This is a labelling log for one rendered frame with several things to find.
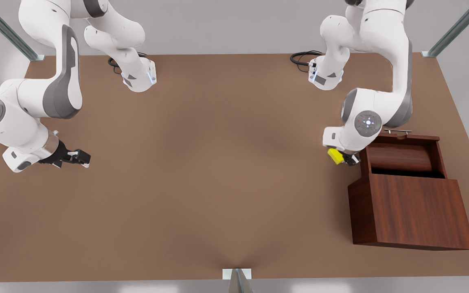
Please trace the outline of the silver frame post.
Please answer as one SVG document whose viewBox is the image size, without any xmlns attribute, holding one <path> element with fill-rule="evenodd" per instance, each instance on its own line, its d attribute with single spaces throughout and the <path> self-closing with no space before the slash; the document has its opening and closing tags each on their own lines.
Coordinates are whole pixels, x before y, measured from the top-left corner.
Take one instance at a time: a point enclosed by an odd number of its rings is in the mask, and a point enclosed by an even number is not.
<svg viewBox="0 0 469 293">
<path fill-rule="evenodd" d="M 45 55 L 37 54 L 1 17 L 0 33 L 30 61 L 44 61 Z"/>
<path fill-rule="evenodd" d="M 223 269 L 223 280 L 229 280 L 228 293 L 254 293 L 249 280 L 252 279 L 252 269 L 235 268 Z"/>
<path fill-rule="evenodd" d="M 457 22 L 449 28 L 449 30 L 436 42 L 436 44 L 428 51 L 422 51 L 421 54 L 425 58 L 436 58 L 448 45 L 462 33 L 469 25 L 469 9 L 457 20 Z"/>
</svg>

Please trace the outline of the dark wooden drawer cabinet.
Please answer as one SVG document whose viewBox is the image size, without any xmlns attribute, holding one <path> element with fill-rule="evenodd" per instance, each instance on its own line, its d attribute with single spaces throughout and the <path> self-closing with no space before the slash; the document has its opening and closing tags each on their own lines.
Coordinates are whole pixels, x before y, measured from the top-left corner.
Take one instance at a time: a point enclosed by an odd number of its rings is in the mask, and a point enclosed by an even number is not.
<svg viewBox="0 0 469 293">
<path fill-rule="evenodd" d="M 457 180 L 370 174 L 348 186 L 353 243 L 469 250 L 469 221 Z"/>
</svg>

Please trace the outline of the yellow square block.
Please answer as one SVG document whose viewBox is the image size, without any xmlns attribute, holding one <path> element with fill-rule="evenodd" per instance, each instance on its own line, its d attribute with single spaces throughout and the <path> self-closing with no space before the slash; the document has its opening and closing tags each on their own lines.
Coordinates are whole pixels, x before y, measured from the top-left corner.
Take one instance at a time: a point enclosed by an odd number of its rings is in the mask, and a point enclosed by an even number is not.
<svg viewBox="0 0 469 293">
<path fill-rule="evenodd" d="M 335 164 L 340 164 L 345 161 L 344 154 L 342 154 L 339 150 L 334 148 L 329 148 L 327 151 L 329 157 L 334 161 Z"/>
</svg>

